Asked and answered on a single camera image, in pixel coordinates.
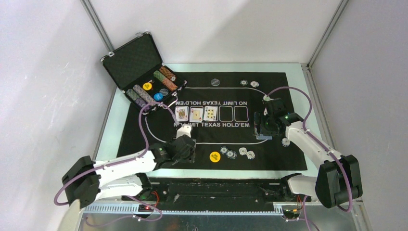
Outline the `blue playing card deck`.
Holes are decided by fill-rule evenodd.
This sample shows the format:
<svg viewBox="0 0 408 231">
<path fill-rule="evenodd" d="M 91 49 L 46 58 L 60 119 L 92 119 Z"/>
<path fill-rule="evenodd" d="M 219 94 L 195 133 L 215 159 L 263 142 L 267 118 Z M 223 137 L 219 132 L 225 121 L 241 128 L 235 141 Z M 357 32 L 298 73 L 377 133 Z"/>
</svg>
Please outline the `blue playing card deck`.
<svg viewBox="0 0 408 231">
<path fill-rule="evenodd" d="M 262 134 L 256 135 L 255 137 L 257 140 L 272 140 L 273 139 L 272 136 L 262 135 Z"/>
</svg>

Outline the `white blue chip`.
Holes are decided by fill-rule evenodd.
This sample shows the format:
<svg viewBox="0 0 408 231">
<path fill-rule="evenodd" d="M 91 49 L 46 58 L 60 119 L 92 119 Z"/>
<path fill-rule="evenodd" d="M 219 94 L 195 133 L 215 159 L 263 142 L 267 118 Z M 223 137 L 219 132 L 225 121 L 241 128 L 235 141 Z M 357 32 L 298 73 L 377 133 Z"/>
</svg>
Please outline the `white blue chip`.
<svg viewBox="0 0 408 231">
<path fill-rule="evenodd" d="M 248 159 L 252 160 L 252 159 L 255 158 L 255 153 L 253 151 L 248 151 L 246 153 L 246 156 L 247 156 Z"/>
<path fill-rule="evenodd" d="M 281 140 L 281 144 L 282 144 L 283 147 L 288 147 L 291 144 L 291 142 L 290 142 L 290 140 L 288 138 L 283 138 Z"/>
<path fill-rule="evenodd" d="M 253 88 L 257 88 L 257 87 L 259 86 L 259 83 L 258 83 L 257 81 L 251 81 L 250 85 L 251 85 Z"/>
<path fill-rule="evenodd" d="M 239 154 L 240 155 L 247 155 L 247 149 L 245 147 L 239 148 Z"/>
</svg>

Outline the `yellow big blind button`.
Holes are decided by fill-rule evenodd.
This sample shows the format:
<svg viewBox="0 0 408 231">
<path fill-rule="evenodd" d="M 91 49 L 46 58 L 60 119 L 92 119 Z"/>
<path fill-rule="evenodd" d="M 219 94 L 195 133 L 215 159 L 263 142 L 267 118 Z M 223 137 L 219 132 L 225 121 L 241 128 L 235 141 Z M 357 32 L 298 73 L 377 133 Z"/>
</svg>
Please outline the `yellow big blind button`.
<svg viewBox="0 0 408 231">
<path fill-rule="evenodd" d="M 212 152 L 212 153 L 209 155 L 209 159 L 210 159 L 211 162 L 217 163 L 217 162 L 219 162 L 220 159 L 221 159 L 221 154 L 220 154 L 219 152 Z"/>
</svg>

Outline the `white blue chip front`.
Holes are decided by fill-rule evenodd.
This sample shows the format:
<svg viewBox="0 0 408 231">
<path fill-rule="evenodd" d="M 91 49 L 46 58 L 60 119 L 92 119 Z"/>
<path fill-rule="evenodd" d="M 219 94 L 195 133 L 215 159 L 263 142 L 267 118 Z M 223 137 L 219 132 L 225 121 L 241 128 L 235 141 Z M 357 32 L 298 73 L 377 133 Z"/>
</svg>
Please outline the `white blue chip front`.
<svg viewBox="0 0 408 231">
<path fill-rule="evenodd" d="M 246 153 L 246 156 L 247 156 L 248 159 L 252 160 L 252 159 L 255 158 L 255 153 L 253 151 L 248 151 Z"/>
<path fill-rule="evenodd" d="M 247 155 L 247 149 L 245 147 L 239 148 L 239 154 L 240 155 Z"/>
</svg>

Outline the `green blue chip front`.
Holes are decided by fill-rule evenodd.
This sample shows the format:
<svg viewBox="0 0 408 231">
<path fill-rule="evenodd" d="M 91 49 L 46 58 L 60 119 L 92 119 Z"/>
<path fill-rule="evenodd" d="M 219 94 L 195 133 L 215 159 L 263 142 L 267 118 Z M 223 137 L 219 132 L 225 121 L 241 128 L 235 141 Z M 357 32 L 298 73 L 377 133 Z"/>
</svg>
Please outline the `green blue chip front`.
<svg viewBox="0 0 408 231">
<path fill-rule="evenodd" d="M 221 154 L 226 154 L 227 152 L 228 152 L 228 148 L 226 147 L 226 146 L 222 146 L 221 148 L 220 148 L 220 153 Z"/>
</svg>

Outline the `white blue chip back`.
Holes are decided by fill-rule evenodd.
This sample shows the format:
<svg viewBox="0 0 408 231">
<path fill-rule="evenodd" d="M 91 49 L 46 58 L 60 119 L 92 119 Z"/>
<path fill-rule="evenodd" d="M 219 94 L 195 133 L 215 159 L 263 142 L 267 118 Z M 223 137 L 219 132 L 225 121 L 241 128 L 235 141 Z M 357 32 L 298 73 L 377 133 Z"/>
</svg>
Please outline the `white blue chip back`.
<svg viewBox="0 0 408 231">
<path fill-rule="evenodd" d="M 257 87 L 259 86 L 259 83 L 258 83 L 257 81 L 251 81 L 250 85 L 251 85 L 253 88 L 257 88 Z"/>
</svg>

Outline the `grey white poker chip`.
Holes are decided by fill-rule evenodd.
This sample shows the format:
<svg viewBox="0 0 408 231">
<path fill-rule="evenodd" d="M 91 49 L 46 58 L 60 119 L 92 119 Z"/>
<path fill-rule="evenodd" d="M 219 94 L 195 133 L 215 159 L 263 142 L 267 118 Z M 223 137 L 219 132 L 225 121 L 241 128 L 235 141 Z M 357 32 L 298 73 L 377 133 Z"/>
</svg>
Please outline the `grey white poker chip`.
<svg viewBox="0 0 408 231">
<path fill-rule="evenodd" d="M 243 80 L 240 81 L 240 84 L 241 84 L 242 86 L 247 86 L 247 85 L 248 85 L 248 81 L 243 79 Z"/>
</svg>

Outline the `grey white chip front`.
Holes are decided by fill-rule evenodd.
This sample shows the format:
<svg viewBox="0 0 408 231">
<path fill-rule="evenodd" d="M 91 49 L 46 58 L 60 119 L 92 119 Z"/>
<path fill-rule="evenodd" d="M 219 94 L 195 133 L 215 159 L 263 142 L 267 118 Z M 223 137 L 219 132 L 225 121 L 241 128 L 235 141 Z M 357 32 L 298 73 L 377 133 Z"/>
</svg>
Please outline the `grey white chip front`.
<svg viewBox="0 0 408 231">
<path fill-rule="evenodd" d="M 226 152 L 226 156 L 227 156 L 227 158 L 229 158 L 229 159 L 236 159 L 237 154 L 236 154 L 235 151 L 228 150 L 228 151 Z"/>
</svg>

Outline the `black dealer button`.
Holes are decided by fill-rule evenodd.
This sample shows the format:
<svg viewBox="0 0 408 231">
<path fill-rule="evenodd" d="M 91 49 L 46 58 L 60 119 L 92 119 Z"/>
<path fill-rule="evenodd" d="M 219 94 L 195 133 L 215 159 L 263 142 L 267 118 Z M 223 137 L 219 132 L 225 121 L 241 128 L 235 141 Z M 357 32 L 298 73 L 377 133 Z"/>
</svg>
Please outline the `black dealer button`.
<svg viewBox="0 0 408 231">
<path fill-rule="evenodd" d="M 210 84 L 211 84 L 211 86 L 213 86 L 213 87 L 217 87 L 217 86 L 220 85 L 220 80 L 217 79 L 217 78 L 214 78 L 214 79 L 212 79 L 212 80 L 210 81 Z"/>
</svg>

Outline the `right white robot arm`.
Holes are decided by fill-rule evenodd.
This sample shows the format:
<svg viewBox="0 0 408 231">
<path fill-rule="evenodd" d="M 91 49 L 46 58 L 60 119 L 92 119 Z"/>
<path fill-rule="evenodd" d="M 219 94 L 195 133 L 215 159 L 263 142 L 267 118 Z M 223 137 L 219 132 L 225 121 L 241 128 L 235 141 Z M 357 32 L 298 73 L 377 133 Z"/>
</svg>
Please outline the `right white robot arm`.
<svg viewBox="0 0 408 231">
<path fill-rule="evenodd" d="M 283 99 L 264 97 L 264 110 L 254 114 L 255 136 L 286 139 L 295 144 L 318 169 L 317 176 L 293 173 L 280 180 L 280 196 L 285 201 L 299 194 L 316 197 L 332 208 L 363 195 L 359 162 L 343 155 L 311 132 L 297 113 L 289 113 Z"/>
</svg>

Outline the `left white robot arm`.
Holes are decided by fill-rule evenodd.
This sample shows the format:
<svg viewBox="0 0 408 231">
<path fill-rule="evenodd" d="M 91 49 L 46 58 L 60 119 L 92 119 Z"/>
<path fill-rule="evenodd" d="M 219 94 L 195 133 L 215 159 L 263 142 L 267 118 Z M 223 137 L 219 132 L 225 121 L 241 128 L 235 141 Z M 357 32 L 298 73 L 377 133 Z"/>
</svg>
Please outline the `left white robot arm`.
<svg viewBox="0 0 408 231">
<path fill-rule="evenodd" d="M 80 208 L 93 202 L 116 196 L 151 197 L 152 187 L 146 173 L 169 168 L 177 163 L 193 163 L 196 139 L 182 135 L 164 144 L 112 160 L 92 161 L 90 156 L 79 158 L 62 177 L 67 205 L 79 200 Z"/>
</svg>

